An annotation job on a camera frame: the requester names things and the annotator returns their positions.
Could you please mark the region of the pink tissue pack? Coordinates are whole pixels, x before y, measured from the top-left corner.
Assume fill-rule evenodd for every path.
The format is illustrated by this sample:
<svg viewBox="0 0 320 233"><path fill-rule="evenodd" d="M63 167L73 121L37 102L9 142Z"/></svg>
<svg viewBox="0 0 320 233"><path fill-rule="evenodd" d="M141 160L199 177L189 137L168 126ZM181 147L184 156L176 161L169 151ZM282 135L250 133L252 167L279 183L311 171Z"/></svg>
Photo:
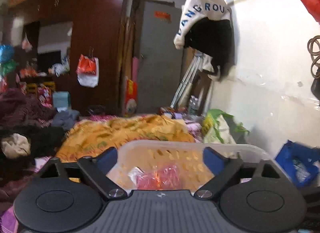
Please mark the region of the pink tissue pack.
<svg viewBox="0 0 320 233"><path fill-rule="evenodd" d="M134 167L128 173L128 176L137 190L167 191L183 189L180 170L175 164L156 167L149 172L143 172L139 167Z"/></svg>

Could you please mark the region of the blue shopping bag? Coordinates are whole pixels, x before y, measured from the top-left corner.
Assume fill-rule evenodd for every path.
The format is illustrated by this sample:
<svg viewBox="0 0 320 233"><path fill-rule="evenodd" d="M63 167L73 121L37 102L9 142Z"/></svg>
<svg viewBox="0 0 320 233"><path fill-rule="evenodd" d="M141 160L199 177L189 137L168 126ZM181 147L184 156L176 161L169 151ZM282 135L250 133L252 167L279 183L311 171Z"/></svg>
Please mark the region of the blue shopping bag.
<svg viewBox="0 0 320 233"><path fill-rule="evenodd" d="M319 148L288 140L277 154L275 161L290 177L297 188L309 186L319 175Z"/></svg>

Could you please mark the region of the orange floral blanket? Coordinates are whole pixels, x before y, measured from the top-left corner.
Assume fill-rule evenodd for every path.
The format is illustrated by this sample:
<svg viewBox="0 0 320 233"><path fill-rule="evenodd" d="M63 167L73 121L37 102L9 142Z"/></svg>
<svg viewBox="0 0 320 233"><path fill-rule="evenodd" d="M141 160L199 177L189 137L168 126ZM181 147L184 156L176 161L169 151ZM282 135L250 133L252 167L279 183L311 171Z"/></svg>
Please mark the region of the orange floral blanket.
<svg viewBox="0 0 320 233"><path fill-rule="evenodd" d="M67 133L55 156L63 163L72 163L84 156L96 157L110 147L119 149L134 140L195 142L186 125L164 115L82 120Z"/></svg>

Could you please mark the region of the dark purple clothes pile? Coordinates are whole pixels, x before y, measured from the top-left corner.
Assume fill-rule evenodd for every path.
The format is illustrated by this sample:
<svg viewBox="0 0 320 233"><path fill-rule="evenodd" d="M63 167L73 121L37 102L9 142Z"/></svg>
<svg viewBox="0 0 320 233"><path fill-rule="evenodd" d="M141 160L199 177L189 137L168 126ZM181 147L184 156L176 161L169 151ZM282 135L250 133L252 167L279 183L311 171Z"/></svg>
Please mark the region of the dark purple clothes pile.
<svg viewBox="0 0 320 233"><path fill-rule="evenodd" d="M55 108L19 89L1 93L1 187L31 176L36 158L56 154L65 131L47 123L55 115Z"/></svg>

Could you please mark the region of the green white tote bag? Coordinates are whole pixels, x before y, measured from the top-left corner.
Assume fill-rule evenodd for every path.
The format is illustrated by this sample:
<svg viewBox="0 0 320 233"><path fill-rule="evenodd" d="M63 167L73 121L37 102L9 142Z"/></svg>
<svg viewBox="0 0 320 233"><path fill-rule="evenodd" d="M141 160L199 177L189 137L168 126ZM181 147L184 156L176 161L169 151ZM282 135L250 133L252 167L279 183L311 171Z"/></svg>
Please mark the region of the green white tote bag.
<svg viewBox="0 0 320 233"><path fill-rule="evenodd" d="M202 123L204 143L209 144L247 144L250 131L243 123L236 123L234 116L221 109L210 109Z"/></svg>

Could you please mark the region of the white plastic basket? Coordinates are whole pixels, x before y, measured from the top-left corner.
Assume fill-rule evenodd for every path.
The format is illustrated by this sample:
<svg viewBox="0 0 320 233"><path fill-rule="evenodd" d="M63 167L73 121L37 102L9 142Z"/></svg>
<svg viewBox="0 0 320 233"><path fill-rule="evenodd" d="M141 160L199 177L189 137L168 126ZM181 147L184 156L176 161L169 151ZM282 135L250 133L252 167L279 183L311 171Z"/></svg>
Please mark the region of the white plastic basket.
<svg viewBox="0 0 320 233"><path fill-rule="evenodd" d="M107 177L130 192L137 188L129 176L133 169L150 173L175 166L181 188L194 193L214 177L203 162L205 147L210 147L227 158L241 157L248 163L271 159L267 152L252 145L136 140L119 148L117 163Z"/></svg>

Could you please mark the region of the orange white plastic bag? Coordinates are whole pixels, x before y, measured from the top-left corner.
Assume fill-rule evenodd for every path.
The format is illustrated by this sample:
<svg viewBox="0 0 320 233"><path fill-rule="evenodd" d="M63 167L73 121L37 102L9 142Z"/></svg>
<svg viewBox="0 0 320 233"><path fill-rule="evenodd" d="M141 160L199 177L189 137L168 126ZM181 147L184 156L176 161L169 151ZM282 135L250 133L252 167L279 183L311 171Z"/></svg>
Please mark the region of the orange white plastic bag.
<svg viewBox="0 0 320 233"><path fill-rule="evenodd" d="M80 55L76 69L78 83L83 87L94 88L99 83L99 59Z"/></svg>

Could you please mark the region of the metal crutches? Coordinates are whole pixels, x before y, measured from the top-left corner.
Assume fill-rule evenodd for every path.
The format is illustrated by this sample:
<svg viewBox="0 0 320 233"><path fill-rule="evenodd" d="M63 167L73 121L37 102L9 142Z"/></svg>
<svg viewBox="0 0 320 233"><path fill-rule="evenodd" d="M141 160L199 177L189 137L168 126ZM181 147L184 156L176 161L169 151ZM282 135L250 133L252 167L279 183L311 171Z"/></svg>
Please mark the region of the metal crutches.
<svg viewBox="0 0 320 233"><path fill-rule="evenodd" d="M173 97L171 104L170 104L171 108L175 108L176 104L178 103L178 101L182 97L182 94L185 91L187 85L189 83L193 82L193 79L195 78L195 75L196 75L197 71L199 70L199 67L203 63L203 57L204 57L203 53L201 53L201 52L195 53L191 63L189 64L187 71L184 74L184 77L182 78L182 80L178 86L178 89L176 90L176 93L174 94L174 97Z"/></svg>

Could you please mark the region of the grey door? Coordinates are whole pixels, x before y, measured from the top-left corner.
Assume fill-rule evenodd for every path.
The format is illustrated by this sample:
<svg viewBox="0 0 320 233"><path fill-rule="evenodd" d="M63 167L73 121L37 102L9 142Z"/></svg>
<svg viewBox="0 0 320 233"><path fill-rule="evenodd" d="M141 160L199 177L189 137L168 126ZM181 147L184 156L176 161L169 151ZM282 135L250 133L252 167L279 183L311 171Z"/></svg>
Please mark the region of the grey door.
<svg viewBox="0 0 320 233"><path fill-rule="evenodd" d="M183 50L175 48L174 37L181 10L147 0L142 1L142 6L137 113L158 113L161 107L170 106L180 84Z"/></svg>

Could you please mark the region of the white black hanging jacket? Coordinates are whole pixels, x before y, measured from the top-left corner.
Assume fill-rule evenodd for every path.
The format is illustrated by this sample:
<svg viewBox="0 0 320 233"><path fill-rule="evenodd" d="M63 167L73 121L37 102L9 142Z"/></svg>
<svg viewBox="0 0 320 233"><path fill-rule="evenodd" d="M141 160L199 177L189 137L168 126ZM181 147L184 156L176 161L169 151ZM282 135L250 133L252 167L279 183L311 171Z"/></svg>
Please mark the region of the white black hanging jacket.
<svg viewBox="0 0 320 233"><path fill-rule="evenodd" d="M225 0L185 0L175 48L195 49L209 57L204 70L221 81L234 64L234 31Z"/></svg>

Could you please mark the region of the dark wooden wardrobe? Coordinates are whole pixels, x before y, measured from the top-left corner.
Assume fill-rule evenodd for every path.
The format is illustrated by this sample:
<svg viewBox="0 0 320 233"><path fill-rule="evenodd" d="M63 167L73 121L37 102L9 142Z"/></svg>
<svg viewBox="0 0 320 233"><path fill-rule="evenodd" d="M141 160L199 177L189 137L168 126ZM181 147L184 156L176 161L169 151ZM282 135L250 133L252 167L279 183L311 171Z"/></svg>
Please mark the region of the dark wooden wardrobe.
<svg viewBox="0 0 320 233"><path fill-rule="evenodd" d="M68 91L72 108L82 114L90 106L102 105L107 114L119 113L121 54L127 0L27 0L8 10L4 40L12 37L13 23L73 23L70 73L55 79L56 89ZM99 83L94 88L79 84L76 67L80 55L99 59Z"/></svg>

